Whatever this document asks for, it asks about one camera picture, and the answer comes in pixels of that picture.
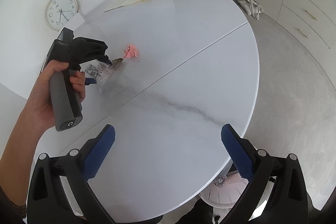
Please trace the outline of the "person's left hand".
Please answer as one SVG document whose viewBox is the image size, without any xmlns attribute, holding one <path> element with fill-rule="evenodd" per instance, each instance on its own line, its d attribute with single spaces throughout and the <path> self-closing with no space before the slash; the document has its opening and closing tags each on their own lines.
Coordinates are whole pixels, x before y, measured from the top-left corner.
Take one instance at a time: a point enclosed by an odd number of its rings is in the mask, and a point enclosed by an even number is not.
<svg viewBox="0 0 336 224">
<path fill-rule="evenodd" d="M 50 80 L 56 72 L 68 68 L 68 63 L 51 60 L 40 73 L 25 106 L 25 115 L 34 127 L 45 132 L 55 125 L 54 111 L 50 95 Z"/>
</svg>

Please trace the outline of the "person's left forearm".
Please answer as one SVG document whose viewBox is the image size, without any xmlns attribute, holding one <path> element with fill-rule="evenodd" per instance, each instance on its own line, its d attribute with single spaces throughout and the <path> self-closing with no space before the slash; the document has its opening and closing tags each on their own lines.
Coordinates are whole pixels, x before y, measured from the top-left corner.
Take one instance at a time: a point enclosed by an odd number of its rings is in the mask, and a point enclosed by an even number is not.
<svg viewBox="0 0 336 224">
<path fill-rule="evenodd" d="M 1 157 L 1 188 L 17 206 L 26 204 L 30 172 L 39 139 L 54 125 L 51 110 L 25 107 Z"/>
</svg>

